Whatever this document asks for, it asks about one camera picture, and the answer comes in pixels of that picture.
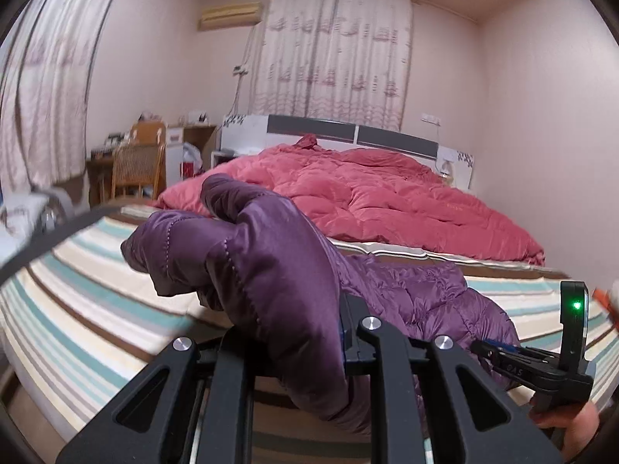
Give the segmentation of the person's right hand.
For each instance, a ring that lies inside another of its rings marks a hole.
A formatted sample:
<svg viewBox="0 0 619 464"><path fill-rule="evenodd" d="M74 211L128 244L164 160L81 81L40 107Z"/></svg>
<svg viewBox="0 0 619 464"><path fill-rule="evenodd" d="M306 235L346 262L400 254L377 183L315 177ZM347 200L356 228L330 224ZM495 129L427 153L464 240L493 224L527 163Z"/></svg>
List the person's right hand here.
<svg viewBox="0 0 619 464"><path fill-rule="evenodd" d="M529 401L529 417L541 430L559 428L564 430L563 449L560 451L564 462L570 462L593 440L597 433L600 418L598 409L592 401L580 405L566 405L554 411L541 412L538 400L533 396Z"/></svg>

